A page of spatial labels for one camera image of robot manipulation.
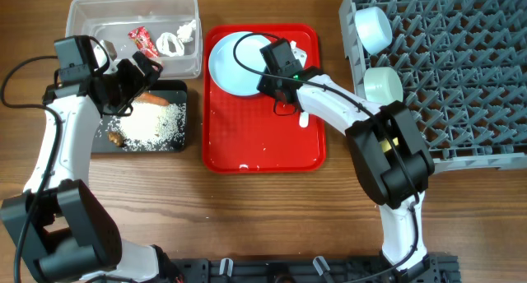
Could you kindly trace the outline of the orange carrot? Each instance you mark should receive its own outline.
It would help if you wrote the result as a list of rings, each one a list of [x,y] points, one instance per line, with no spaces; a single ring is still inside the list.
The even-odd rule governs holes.
[[[137,102],[154,104],[158,106],[168,106],[170,103],[168,100],[159,96],[153,95],[148,92],[143,92],[139,97],[135,99]]]

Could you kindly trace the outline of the white plastic ring wrapper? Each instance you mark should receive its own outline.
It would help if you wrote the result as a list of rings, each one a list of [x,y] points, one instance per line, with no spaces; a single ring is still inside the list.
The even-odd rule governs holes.
[[[156,40],[159,53],[168,57],[184,56],[184,43],[176,35],[164,32]]]

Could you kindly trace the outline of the white plastic spoon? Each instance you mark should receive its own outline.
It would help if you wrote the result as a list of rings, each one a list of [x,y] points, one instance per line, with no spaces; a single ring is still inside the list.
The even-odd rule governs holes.
[[[301,112],[299,117],[299,126],[301,128],[307,128],[309,125],[309,114],[307,112]]]

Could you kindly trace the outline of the red snack wrapper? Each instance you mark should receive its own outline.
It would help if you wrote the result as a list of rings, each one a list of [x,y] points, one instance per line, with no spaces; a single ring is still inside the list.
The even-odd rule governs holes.
[[[137,46],[138,50],[150,59],[157,59],[160,53],[145,26],[140,26],[128,32],[128,38]]]

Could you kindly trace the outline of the brown food scrap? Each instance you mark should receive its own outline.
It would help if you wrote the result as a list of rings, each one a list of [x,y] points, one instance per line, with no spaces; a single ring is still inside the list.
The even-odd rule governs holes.
[[[107,137],[110,142],[115,144],[117,147],[125,147],[125,139],[119,132],[107,132]]]

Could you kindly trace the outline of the white tissue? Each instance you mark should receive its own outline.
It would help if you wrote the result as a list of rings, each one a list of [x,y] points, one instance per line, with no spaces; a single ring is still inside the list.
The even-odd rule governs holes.
[[[196,20],[192,20],[180,26],[176,36],[183,44],[187,44],[194,40],[193,33],[196,31],[196,28],[197,22]]]

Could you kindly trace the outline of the light blue plate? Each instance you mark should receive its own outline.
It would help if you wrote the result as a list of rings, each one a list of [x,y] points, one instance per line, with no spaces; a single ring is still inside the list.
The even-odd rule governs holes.
[[[231,33],[220,39],[209,55],[208,71],[213,81],[231,95],[247,97],[257,95],[261,76],[241,67],[234,59],[233,49],[236,42],[249,31]],[[260,49],[270,44],[262,35],[245,38],[236,47],[236,57],[247,67],[263,72],[266,63]]]

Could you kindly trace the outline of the mint green bowl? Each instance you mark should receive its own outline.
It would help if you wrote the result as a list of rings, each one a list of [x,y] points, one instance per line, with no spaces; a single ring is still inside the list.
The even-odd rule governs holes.
[[[371,67],[364,75],[366,100],[387,105],[403,101],[403,86],[392,67]]]

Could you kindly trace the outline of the light blue rice bowl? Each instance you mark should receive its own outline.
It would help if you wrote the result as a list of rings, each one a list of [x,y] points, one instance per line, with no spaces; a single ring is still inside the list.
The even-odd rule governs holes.
[[[355,14],[357,35],[369,54],[377,54],[392,43],[393,32],[386,14],[379,7],[368,7]]]

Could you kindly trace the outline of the yellow plastic cup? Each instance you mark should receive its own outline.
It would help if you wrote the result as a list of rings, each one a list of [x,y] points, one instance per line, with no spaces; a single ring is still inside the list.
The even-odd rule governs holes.
[[[392,142],[394,143],[395,146],[397,146],[399,144],[399,139],[395,137],[392,139]],[[383,141],[381,141],[380,146],[383,152],[387,152],[392,149],[388,139],[384,139]]]

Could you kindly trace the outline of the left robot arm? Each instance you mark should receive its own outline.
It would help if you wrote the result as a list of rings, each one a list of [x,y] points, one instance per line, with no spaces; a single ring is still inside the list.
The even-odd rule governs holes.
[[[74,35],[54,44],[59,67],[39,108],[46,128],[34,171],[19,196],[2,203],[16,246],[13,279],[26,267],[38,282],[181,282],[184,273],[156,245],[122,239],[88,188],[91,150],[105,116],[128,116],[162,66],[135,53],[98,63],[97,39]]]

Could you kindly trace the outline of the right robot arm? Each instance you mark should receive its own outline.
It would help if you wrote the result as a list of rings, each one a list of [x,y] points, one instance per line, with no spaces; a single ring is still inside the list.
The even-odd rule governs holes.
[[[380,207],[381,255],[411,280],[427,266],[422,203],[435,168],[408,107],[370,102],[337,85],[317,67],[304,69],[286,39],[261,48],[266,68],[259,90],[323,119],[347,139],[357,179]]]

